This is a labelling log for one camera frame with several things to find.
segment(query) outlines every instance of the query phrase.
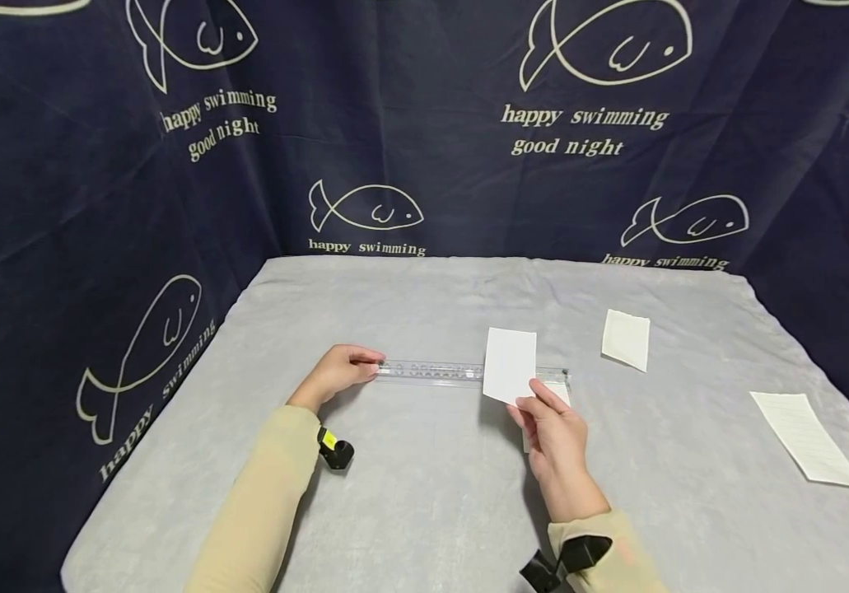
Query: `yellow tag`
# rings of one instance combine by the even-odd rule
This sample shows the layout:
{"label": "yellow tag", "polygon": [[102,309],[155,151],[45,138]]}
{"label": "yellow tag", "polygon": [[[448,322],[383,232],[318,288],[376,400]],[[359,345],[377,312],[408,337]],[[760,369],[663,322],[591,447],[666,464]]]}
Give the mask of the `yellow tag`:
{"label": "yellow tag", "polygon": [[329,432],[329,429],[325,429],[325,434],[322,437],[322,442],[331,449],[335,451],[335,443],[338,442],[338,439],[333,435],[333,433]]}

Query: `paper with printed text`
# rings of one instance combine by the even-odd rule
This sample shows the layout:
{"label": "paper with printed text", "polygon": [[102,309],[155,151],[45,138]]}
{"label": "paper with printed text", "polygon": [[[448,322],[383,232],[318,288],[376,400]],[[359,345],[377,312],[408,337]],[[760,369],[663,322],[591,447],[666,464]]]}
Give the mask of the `paper with printed text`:
{"label": "paper with printed text", "polygon": [[819,422],[805,394],[750,394],[807,479],[849,486],[849,460]]}

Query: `finger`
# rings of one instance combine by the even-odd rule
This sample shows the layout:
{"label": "finger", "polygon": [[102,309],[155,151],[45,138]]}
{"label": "finger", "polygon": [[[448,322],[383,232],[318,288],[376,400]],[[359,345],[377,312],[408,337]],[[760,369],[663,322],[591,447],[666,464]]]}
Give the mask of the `finger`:
{"label": "finger", "polygon": [[554,394],[553,390],[545,386],[545,383],[541,380],[529,380],[529,387],[536,394],[536,397],[543,401],[543,404],[553,408],[557,413],[572,412],[572,408],[567,406],[566,402],[562,401],[559,395]]}
{"label": "finger", "polygon": [[370,381],[378,376],[380,368],[374,362],[358,362],[355,368],[359,371],[359,381]]}
{"label": "finger", "polygon": [[516,407],[531,414],[537,423],[547,418],[555,418],[556,416],[559,416],[553,408],[547,406],[539,398],[517,398]]}
{"label": "finger", "polygon": [[385,360],[385,355],[378,350],[364,348],[355,344],[348,345],[348,360],[351,362],[381,362]]}
{"label": "finger", "polygon": [[520,411],[523,416],[523,431],[526,433],[526,438],[529,438],[532,441],[533,438],[536,438],[536,420],[533,419],[528,413],[524,411]]}
{"label": "finger", "polygon": [[513,418],[513,421],[517,426],[523,430],[526,429],[525,421],[523,420],[523,413],[520,412],[519,408],[507,404],[506,411],[510,413],[510,418]]}

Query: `gray tablecloth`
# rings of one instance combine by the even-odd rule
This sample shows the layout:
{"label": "gray tablecloth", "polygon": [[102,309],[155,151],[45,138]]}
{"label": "gray tablecloth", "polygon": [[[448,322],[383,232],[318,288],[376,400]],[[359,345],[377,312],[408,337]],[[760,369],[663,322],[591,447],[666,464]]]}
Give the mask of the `gray tablecloth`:
{"label": "gray tablecloth", "polygon": [[[647,374],[599,355],[651,318]],[[849,592],[849,488],[804,479],[749,391],[806,393],[849,458],[849,403],[742,278],[528,261],[270,261],[120,470],[63,566],[71,593],[181,591],[255,433],[332,343],[481,362],[487,327],[569,367],[593,474],[672,591]],[[301,504],[281,592],[530,591],[545,513],[518,430],[479,389],[373,383],[327,406],[356,448]]]}

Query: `wrist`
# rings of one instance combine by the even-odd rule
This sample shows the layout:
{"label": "wrist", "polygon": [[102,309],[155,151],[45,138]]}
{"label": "wrist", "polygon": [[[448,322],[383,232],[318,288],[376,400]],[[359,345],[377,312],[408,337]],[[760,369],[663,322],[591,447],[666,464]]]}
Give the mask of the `wrist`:
{"label": "wrist", "polygon": [[588,519],[612,511],[601,488],[585,470],[555,476],[540,486],[553,523]]}
{"label": "wrist", "polygon": [[305,408],[318,416],[319,407],[322,407],[324,401],[325,397],[322,392],[303,382],[303,385],[299,385],[295,389],[295,392],[293,392],[291,398],[286,402],[286,405]]}

